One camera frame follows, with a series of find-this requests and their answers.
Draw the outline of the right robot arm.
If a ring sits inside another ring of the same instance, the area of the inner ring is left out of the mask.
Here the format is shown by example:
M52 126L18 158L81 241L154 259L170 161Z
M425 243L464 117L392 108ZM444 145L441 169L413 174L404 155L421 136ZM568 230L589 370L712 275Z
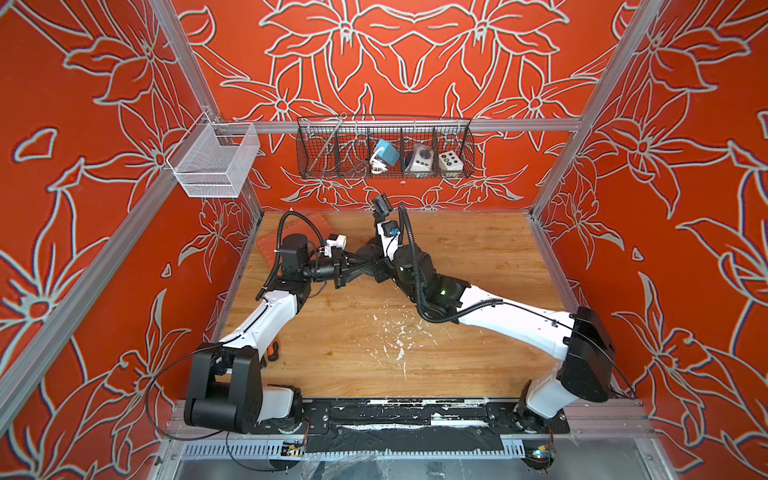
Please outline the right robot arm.
M537 430L549 425L577 400L603 403L609 399L615 348L594 310L542 309L441 275L430 255L417 245L405 207L393 208L380 196L374 202L373 217L378 235L375 274L392 279L423 320L491 330L556 360L549 374L523 387L513 411L523 428Z

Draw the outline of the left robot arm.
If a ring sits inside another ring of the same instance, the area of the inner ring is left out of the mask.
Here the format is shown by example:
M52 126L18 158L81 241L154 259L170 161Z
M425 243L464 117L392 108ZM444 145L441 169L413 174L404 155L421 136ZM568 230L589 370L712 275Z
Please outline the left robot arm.
M185 424L243 434L297 428L303 422L300 389L264 385L262 363L279 332L310 298L314 283L342 287L362 264L346 251L345 236L324 237L308 217L284 214L257 307L231 333L201 344L191 355Z

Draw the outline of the orange plastic tool case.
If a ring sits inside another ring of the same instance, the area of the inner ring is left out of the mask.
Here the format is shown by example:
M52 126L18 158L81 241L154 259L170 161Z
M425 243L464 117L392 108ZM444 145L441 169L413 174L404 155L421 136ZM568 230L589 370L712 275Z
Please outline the orange plastic tool case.
M327 238L333 233L332 226L323 215L312 213L306 214L306 217L315 225L324 238ZM275 260L279 220L280 215L267 214L256 239L256 250L259 252L267 266L272 266ZM287 238L291 234L298 233L307 236L310 241L316 242L318 240L318 237L312 228L306 222L294 216L290 216L286 220L282 233L284 238Z

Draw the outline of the teal box in basket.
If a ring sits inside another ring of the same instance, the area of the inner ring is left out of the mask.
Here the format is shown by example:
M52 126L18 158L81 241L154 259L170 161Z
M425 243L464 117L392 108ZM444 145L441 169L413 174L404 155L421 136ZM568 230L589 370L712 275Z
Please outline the teal box in basket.
M395 166L399 161L400 154L392 143L380 139L374 147L372 158L388 166Z

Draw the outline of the white device black knobs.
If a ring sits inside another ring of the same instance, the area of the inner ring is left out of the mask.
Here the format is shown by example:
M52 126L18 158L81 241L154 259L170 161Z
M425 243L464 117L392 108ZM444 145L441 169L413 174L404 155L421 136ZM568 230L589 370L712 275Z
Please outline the white device black knobs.
M416 178L426 178L432 172L434 152L426 146L416 146L406 157L405 172Z

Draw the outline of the white button box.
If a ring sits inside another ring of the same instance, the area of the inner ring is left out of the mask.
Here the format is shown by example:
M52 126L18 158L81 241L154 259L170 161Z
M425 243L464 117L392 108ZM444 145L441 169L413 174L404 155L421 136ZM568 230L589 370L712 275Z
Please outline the white button box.
M461 178L463 176L464 163L453 150L440 153L438 165L445 178Z

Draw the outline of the orange black handled tool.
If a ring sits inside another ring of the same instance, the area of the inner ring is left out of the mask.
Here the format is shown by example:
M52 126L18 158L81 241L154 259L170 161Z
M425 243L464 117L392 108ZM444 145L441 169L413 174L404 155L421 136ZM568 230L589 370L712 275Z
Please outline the orange black handled tool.
M267 350L267 359L269 362L276 362L279 359L279 343L277 340L270 344Z

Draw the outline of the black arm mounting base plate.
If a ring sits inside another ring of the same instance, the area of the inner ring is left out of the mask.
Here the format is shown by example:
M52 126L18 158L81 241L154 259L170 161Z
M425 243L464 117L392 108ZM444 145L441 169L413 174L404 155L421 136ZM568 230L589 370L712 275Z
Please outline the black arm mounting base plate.
M256 425L256 435L308 437L310 453L503 454L522 457L535 440L570 433L552 420L519 417L515 399L315 398L295 417Z

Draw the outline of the clear plastic wall bin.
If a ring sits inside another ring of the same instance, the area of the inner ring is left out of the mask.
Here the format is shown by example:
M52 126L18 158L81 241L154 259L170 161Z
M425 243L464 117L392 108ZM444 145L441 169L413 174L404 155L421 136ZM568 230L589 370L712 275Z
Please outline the clear plastic wall bin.
M175 179L190 198L237 198L245 185L261 142L252 125L234 139L200 124L167 160Z

